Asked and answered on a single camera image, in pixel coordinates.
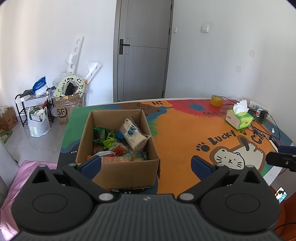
light switch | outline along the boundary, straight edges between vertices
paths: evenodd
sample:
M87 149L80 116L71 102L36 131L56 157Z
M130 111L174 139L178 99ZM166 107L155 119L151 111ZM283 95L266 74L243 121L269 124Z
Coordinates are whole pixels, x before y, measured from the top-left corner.
M203 33L207 33L207 32L209 32L209 25L203 25L203 26L202 26L202 32L203 32Z

white cat drawing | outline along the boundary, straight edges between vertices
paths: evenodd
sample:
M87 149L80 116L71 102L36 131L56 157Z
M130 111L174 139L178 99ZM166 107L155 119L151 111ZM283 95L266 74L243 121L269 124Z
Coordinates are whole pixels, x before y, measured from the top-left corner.
M232 149L221 146L215 148L210 154L211 161L214 164L222 163L236 170L243 169L245 165L253 165L261 171L264 167L264 152L244 136L238 136L237 138L240 145Z

gray door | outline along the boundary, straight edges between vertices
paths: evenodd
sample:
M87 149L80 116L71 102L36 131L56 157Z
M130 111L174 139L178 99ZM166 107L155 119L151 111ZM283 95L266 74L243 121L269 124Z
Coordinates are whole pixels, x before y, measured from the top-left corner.
M118 40L119 101L162 98L170 14L171 0L122 0Z

door frame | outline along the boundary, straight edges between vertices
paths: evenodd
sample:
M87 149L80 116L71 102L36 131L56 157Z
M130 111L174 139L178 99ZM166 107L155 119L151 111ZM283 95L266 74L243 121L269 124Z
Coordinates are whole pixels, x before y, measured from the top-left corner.
M114 40L113 40L113 102L118 102L118 51L119 51L119 23L120 23L120 12L121 12L122 0L117 0L115 10L115 24L114 24ZM174 0L171 0L171 11L170 11L170 30L168 36L168 50L165 63L165 77L163 81L163 94L165 96L165 87L168 76L168 60L170 56L170 42L172 38L172 24L173 24L173 10Z

pink cloth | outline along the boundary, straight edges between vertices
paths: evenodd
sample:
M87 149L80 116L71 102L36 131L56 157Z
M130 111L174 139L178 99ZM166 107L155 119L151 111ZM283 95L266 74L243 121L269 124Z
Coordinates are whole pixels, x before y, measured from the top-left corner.
M23 187L23 185L28 180L29 176L33 173L35 168L40 165L45 164L49 169L56 169L57 164L46 162L46 161L24 161L20 166L13 183L11 184L7 197L0 209L1 213L1 231L4 239L6 241L11 240L15 235L18 234L19 230L13 219L11 213L11 205L13 200Z

